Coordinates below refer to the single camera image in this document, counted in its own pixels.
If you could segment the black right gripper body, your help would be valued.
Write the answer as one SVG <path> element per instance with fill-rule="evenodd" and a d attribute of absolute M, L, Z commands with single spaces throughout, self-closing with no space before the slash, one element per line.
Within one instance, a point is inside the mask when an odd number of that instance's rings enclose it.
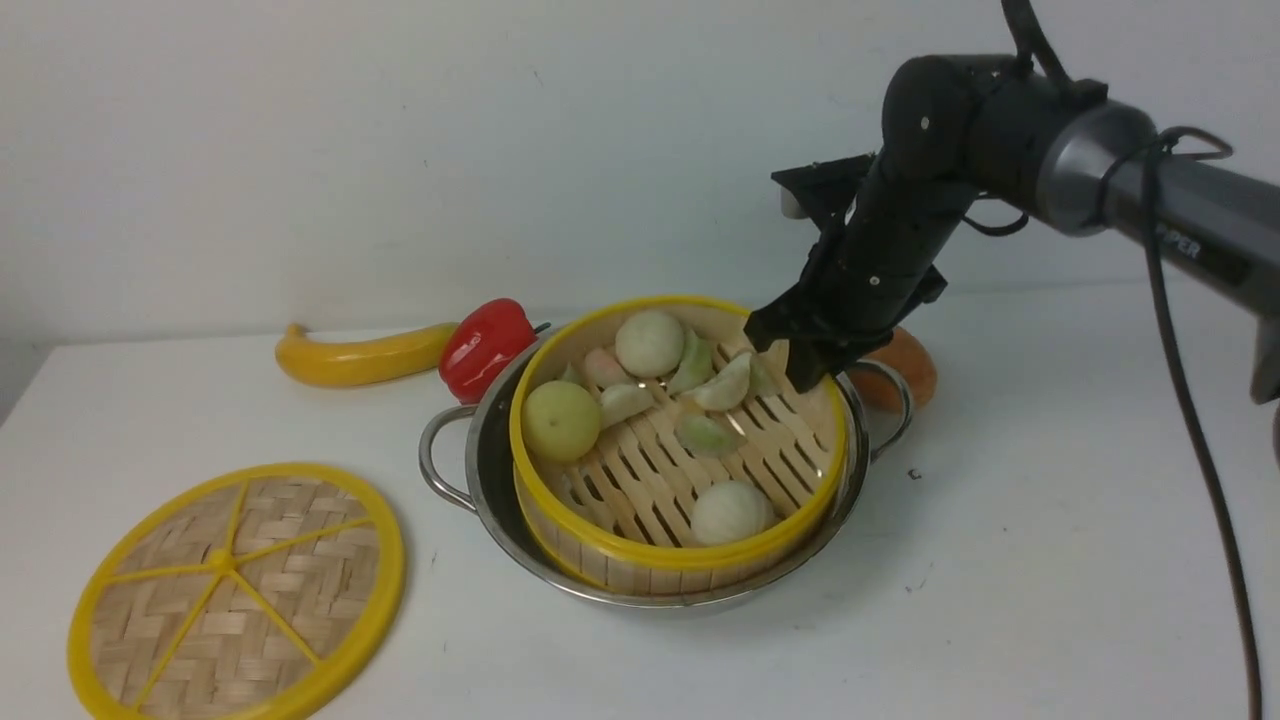
<path fill-rule="evenodd" d="M 847 370 L 937 300 L 946 282 L 934 260 L 975 200 L 975 186 L 964 179 L 911 178 L 878 154 L 851 208 L 822 231 L 799 281 L 764 307 L 788 309 L 791 340 L 846 345 Z"/>

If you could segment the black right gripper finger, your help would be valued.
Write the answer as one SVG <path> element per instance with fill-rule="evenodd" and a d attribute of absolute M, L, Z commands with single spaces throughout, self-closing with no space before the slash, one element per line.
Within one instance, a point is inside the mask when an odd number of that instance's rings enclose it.
<path fill-rule="evenodd" d="M 751 347 L 763 354 L 777 342 L 791 340 L 791 318 L 786 307 L 760 307 L 750 313 L 744 334 Z"/>
<path fill-rule="evenodd" d="M 786 377 L 797 393 L 813 391 L 824 379 L 845 372 L 847 346 L 823 340 L 788 342 Z"/>

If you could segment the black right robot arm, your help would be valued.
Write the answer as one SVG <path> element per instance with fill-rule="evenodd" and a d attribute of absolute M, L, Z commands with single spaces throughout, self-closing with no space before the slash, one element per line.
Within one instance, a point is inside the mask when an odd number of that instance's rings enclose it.
<path fill-rule="evenodd" d="M 809 391 L 886 346 L 946 288 L 936 259 L 972 205 L 997 199 L 1070 236 L 1111 229 L 1252 313 L 1257 404 L 1277 398 L 1277 187 L 1165 152 L 1155 123 L 1105 85 L 1065 86 L 1011 55 L 929 55 L 893 74 L 882 146 L 829 215 L 799 281 L 750 313 L 758 351 L 788 343 Z"/>

